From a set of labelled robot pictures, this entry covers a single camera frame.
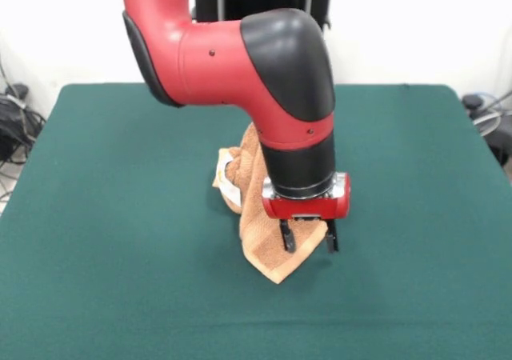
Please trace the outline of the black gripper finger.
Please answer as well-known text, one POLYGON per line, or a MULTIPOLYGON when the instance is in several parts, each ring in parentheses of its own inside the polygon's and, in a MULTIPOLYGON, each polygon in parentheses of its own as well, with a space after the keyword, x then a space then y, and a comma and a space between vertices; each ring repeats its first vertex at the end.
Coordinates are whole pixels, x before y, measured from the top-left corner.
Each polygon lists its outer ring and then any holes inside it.
POLYGON ((327 231, 326 231, 326 244, 329 253, 339 252, 338 247, 338 233, 336 227, 336 220, 329 219, 325 220, 327 231))
POLYGON ((296 251, 296 241, 294 233, 290 228, 289 222, 286 219, 280 219, 279 229, 281 232, 285 251, 288 253, 294 253, 296 251))

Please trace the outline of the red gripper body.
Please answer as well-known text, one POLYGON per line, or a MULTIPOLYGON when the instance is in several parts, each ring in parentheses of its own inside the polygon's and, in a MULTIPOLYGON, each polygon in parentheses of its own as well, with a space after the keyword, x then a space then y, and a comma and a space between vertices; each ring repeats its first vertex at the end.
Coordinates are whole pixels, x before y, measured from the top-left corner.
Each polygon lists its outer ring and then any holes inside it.
POLYGON ((345 218, 350 210, 350 176, 348 173, 337 172, 327 192, 304 199, 277 195, 270 178, 265 177, 262 184, 262 204, 266 214, 273 219, 345 218))

